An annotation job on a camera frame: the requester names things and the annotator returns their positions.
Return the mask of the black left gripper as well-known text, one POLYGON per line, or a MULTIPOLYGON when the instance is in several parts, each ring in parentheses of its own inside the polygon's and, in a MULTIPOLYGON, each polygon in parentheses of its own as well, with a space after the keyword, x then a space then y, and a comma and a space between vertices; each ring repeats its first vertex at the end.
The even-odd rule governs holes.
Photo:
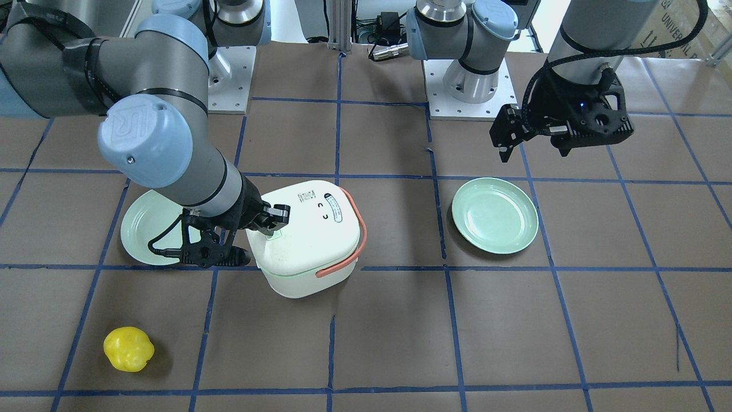
POLYGON ((618 144, 634 127, 624 86, 614 69, 601 69, 595 84, 576 84, 542 69, 529 81, 521 109, 502 105, 490 129, 492 146, 507 163, 514 148, 536 136, 548 136, 566 157, 572 149, 618 144))

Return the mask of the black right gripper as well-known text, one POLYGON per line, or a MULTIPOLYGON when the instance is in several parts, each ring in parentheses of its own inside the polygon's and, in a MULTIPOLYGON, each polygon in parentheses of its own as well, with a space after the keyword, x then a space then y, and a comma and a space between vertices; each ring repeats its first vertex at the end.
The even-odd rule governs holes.
POLYGON ((288 225, 291 207, 269 204, 258 188, 246 177, 241 178, 240 193, 227 211, 217 216, 181 212, 180 263, 200 268, 211 266, 241 267, 251 260, 249 252, 234 245, 236 232, 249 229, 272 236, 288 225))

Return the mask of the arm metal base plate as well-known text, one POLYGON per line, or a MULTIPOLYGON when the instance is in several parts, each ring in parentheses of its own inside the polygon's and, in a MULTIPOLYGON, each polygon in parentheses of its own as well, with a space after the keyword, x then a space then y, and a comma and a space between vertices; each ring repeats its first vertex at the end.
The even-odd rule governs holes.
POLYGON ((246 114, 256 52, 253 45, 217 48, 209 60, 210 113, 246 114))
POLYGON ((485 76, 467 71, 458 60, 426 60, 423 68, 432 119, 492 121, 502 105, 518 103, 505 61, 485 76))

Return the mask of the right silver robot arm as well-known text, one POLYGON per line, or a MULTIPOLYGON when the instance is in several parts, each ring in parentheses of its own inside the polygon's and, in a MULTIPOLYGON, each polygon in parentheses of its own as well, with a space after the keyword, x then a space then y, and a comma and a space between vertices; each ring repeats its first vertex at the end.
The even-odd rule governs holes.
POLYGON ((267 1, 155 1, 132 38, 102 38, 56 2, 14 1, 2 44, 2 115, 93 114, 102 156, 134 183, 178 204, 181 245, 151 253, 201 268, 251 260, 236 232, 272 234, 289 209, 258 189, 208 138, 218 49, 263 45, 267 1))

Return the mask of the green plate near left arm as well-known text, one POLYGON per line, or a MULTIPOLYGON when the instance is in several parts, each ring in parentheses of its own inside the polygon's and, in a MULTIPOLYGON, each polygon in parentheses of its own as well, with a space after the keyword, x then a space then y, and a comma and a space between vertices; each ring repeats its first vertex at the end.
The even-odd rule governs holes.
POLYGON ((461 185, 451 214, 462 237, 495 255, 522 251, 538 234, 538 209, 527 193, 502 179, 482 177, 461 185))

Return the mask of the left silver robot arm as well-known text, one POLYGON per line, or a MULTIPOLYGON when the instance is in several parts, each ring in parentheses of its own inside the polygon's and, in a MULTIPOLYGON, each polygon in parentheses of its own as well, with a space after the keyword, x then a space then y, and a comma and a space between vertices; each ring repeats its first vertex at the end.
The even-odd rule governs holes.
MULTIPOLYGON (((656 1, 572 1, 521 105, 502 105, 489 134, 507 162, 513 149, 548 136, 561 156, 633 134, 616 73, 656 1)), ((502 1, 418 1, 406 15, 416 60, 452 60, 447 87, 462 101, 491 96, 519 15, 502 1)))

